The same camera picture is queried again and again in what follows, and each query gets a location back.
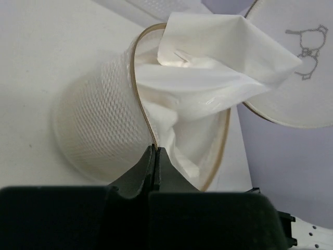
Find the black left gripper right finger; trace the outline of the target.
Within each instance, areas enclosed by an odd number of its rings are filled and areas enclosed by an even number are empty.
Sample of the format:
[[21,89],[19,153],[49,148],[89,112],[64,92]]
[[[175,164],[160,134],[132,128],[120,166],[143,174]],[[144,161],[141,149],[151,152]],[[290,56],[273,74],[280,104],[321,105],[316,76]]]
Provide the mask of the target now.
[[148,196],[149,249],[288,249],[278,211],[255,192],[184,192],[175,168],[157,150],[155,190]]

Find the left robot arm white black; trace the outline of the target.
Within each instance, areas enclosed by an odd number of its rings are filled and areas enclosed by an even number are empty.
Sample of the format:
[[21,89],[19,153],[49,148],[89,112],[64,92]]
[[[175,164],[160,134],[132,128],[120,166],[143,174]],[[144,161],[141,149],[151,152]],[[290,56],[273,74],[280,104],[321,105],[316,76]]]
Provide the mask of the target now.
[[257,188],[198,191],[149,146],[108,185],[2,188],[1,249],[332,249],[332,231]]

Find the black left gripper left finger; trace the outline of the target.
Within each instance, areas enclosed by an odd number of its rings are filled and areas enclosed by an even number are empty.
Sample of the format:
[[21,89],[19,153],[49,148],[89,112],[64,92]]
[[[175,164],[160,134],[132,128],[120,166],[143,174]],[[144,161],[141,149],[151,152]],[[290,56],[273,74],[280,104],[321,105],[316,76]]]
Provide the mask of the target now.
[[155,148],[101,186],[1,189],[1,249],[147,249]]

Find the white bra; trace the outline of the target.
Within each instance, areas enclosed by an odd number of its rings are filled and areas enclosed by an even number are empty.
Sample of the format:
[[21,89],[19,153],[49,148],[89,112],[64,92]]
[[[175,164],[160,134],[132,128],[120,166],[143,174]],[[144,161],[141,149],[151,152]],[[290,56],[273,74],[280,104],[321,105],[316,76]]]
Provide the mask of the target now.
[[278,88],[301,60],[242,16],[175,12],[138,38],[134,65],[158,145],[201,182],[220,165],[227,110]]

